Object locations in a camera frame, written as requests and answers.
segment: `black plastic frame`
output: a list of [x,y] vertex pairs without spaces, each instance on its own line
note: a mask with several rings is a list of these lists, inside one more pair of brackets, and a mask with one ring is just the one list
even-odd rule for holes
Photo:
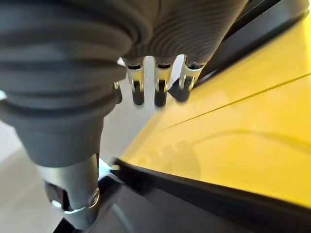
[[[160,189],[252,232],[308,233],[311,230],[311,210],[308,208],[246,191],[132,166],[119,159],[114,164],[119,169],[112,173],[122,183],[108,176],[100,180],[102,200],[110,201],[109,197],[113,197],[122,185],[145,197],[147,201],[154,189]],[[64,219],[54,231],[78,232],[84,231],[74,229]]]

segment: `yellow surface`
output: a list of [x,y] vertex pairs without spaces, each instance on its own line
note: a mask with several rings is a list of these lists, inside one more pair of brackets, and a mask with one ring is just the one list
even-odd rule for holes
[[311,16],[168,102],[122,159],[311,207]]

